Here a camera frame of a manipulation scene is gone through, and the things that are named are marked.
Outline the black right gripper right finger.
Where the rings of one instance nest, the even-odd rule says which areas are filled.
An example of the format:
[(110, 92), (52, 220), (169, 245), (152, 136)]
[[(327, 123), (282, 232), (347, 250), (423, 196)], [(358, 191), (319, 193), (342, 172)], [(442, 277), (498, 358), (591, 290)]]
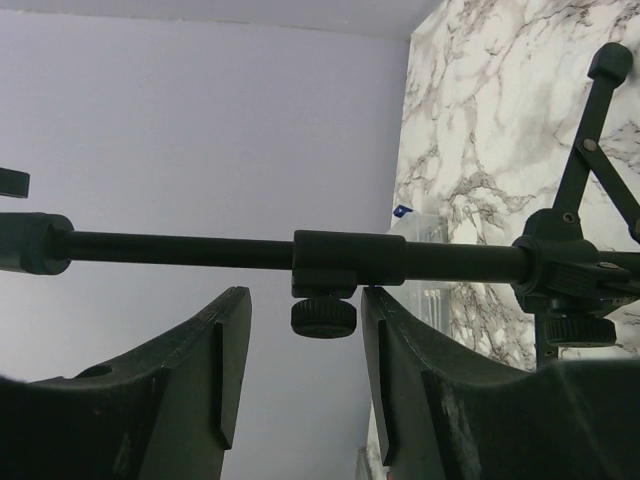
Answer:
[(397, 479), (635, 479), (639, 364), (526, 372), (416, 319), (381, 288), (361, 315), (380, 455)]

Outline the black tripod shock mount stand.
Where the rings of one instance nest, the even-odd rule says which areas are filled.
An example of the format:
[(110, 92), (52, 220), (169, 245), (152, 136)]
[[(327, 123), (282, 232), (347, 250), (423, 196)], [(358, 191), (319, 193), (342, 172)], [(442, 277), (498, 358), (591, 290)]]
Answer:
[(603, 45), (576, 137), (551, 207), (529, 217), (510, 246), (431, 244), (432, 266), (410, 268), (409, 246), (398, 235), (299, 230), (291, 241), (141, 235), (76, 230), (62, 215), (3, 213), (1, 267), (58, 275), (74, 261), (226, 267), (288, 271), (295, 300), (293, 331), (303, 337), (351, 335), (350, 298), (360, 286), (399, 286), (408, 273), (447, 282), (512, 287), (535, 325), (539, 363), (562, 348), (610, 347), (617, 334), (610, 314), (639, 298), (639, 257), (604, 252), (584, 238), (579, 208), (590, 177), (598, 179), (628, 226), (639, 234), (639, 204), (599, 140), (614, 91), (632, 71), (631, 51)]

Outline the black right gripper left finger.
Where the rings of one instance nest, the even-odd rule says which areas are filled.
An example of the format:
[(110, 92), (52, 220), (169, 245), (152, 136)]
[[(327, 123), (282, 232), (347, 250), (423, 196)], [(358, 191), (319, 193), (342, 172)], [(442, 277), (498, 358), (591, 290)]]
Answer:
[(232, 287), (191, 319), (73, 378), (3, 379), (2, 477), (219, 478), (250, 330), (250, 292)]

